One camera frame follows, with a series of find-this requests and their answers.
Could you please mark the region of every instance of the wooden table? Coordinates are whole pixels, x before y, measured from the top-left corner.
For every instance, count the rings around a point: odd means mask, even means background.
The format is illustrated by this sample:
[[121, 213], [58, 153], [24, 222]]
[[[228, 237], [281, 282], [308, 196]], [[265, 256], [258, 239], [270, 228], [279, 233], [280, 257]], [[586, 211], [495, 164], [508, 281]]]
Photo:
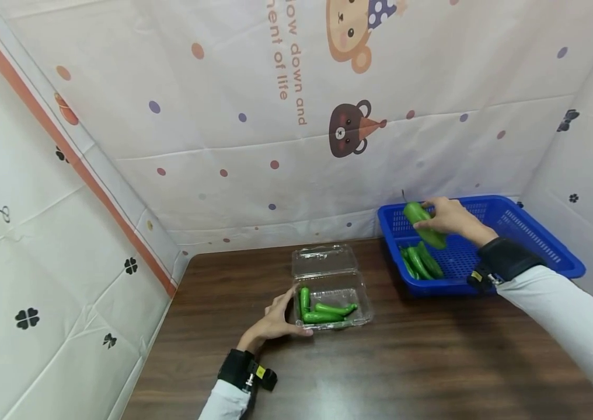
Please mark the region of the wooden table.
[[[268, 343], [248, 419], [593, 419], [593, 387], [501, 297], [414, 299], [381, 239], [350, 242], [372, 323]], [[227, 351], [292, 282], [283, 247], [194, 258], [123, 420], [197, 419]]]

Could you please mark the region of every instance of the white sleeve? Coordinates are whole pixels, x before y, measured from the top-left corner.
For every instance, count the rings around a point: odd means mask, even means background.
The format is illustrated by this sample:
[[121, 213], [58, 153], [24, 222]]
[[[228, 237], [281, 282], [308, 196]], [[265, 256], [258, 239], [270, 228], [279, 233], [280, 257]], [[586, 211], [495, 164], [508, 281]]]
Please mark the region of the white sleeve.
[[497, 293], [530, 315], [593, 382], [593, 297], [547, 267], [534, 267]]
[[249, 401], [250, 394], [218, 379], [198, 420], [238, 420]]

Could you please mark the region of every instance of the plastic container lid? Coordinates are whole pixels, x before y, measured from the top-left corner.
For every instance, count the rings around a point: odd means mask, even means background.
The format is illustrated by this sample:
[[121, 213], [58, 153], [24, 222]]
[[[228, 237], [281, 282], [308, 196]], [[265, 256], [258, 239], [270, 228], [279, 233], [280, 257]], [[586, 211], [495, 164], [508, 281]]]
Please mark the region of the plastic container lid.
[[350, 273], [357, 268], [355, 254], [346, 244], [303, 248], [292, 253], [292, 277], [295, 279]]

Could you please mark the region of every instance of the blue mesh basket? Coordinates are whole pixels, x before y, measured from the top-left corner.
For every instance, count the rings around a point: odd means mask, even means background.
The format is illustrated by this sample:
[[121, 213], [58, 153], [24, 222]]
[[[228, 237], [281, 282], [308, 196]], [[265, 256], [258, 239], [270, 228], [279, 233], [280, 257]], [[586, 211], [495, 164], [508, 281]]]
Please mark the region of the blue mesh basket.
[[[501, 237], [513, 239], [543, 257], [549, 268], [557, 273], [570, 279], [585, 274], [584, 264], [510, 199], [500, 195], [482, 195], [460, 198], [460, 203], [485, 225], [495, 229]], [[443, 279], [417, 280], [411, 277], [404, 266], [399, 247], [416, 246], [421, 239], [404, 216], [404, 206], [406, 204], [383, 206], [379, 208], [378, 215], [392, 259], [411, 293], [414, 296], [476, 295], [477, 291], [466, 283], [466, 278], [479, 262], [477, 250], [459, 235], [447, 237], [446, 249], [436, 249], [426, 244], [444, 272]]]

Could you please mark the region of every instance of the orange stripe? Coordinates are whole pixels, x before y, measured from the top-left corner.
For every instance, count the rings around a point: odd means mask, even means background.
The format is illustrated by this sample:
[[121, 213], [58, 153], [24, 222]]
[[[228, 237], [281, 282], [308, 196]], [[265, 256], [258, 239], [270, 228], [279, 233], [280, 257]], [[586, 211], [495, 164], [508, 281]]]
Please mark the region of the orange stripe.
[[68, 158], [70, 160], [70, 164], [77, 172], [82, 180], [89, 186], [90, 190], [93, 191], [94, 194], [98, 197], [99, 200], [105, 207], [110, 211], [110, 214], [114, 218], [114, 220], [119, 224], [121, 230], [124, 231], [124, 234], [127, 235], [128, 240], [133, 246], [136, 248], [138, 253], [141, 255], [142, 259], [145, 260], [147, 266], [154, 272], [156, 278], [159, 279], [159, 282], [163, 285], [168, 296], [173, 297], [175, 295], [176, 288], [170, 282], [170, 278], [168, 274], [161, 269], [161, 266], [158, 262], [156, 262], [154, 256], [149, 249], [145, 246], [145, 244], [138, 238], [138, 236], [133, 231], [133, 226], [129, 225], [127, 221], [121, 217], [121, 214], [112, 204], [112, 201], [107, 196], [105, 191], [98, 185], [98, 182], [93, 178], [92, 174], [89, 172], [89, 169], [85, 167], [85, 165], [81, 162], [80, 158], [77, 157], [72, 147], [68, 144], [65, 137], [59, 132], [58, 128], [52, 120], [49, 119], [44, 109], [41, 107], [40, 103], [37, 102], [37, 99], [33, 96], [30, 92], [28, 87], [19, 77], [19, 74], [14, 70], [12, 64], [10, 64], [9, 60], [0, 52], [0, 73], [5, 77], [5, 79], [12, 85], [14, 92], [17, 93], [21, 100], [25, 105], [28, 107], [30, 112], [35, 119], [39, 121], [40, 125], [45, 129], [49, 136], [52, 137], [56, 145], [61, 149], [64, 155], [72, 156], [72, 158]]

